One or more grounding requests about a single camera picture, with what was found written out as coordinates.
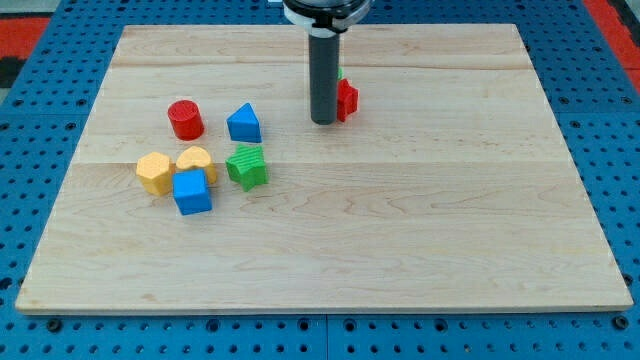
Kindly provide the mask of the black robot arm flange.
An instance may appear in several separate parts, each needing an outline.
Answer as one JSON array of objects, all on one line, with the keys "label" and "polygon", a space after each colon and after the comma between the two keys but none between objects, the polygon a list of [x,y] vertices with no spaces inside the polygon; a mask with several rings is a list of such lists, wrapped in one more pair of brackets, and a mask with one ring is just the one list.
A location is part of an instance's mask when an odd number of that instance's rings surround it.
[{"label": "black robot arm flange", "polygon": [[330,38],[363,20],[372,4],[372,0],[283,0],[283,10],[309,35]]}]

